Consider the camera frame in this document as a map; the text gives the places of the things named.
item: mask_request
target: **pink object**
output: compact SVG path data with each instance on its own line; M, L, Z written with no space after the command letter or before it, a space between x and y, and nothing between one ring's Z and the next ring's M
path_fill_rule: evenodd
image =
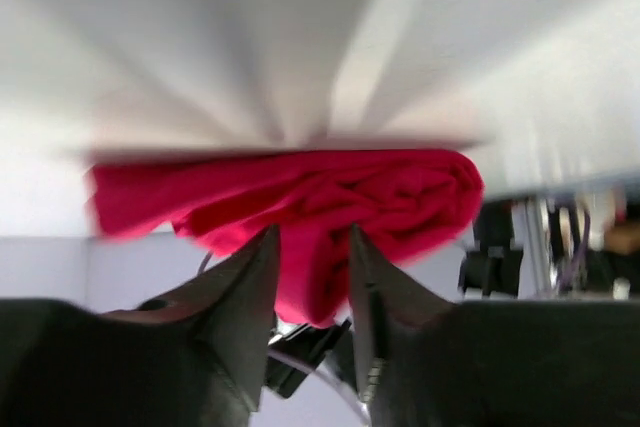
M325 151L202 163L96 165L93 206L107 237L170 221L218 256L270 224L281 228L276 311L330 325L347 296L349 228L358 223L394 262L453 239L475 217L483 183L444 150Z

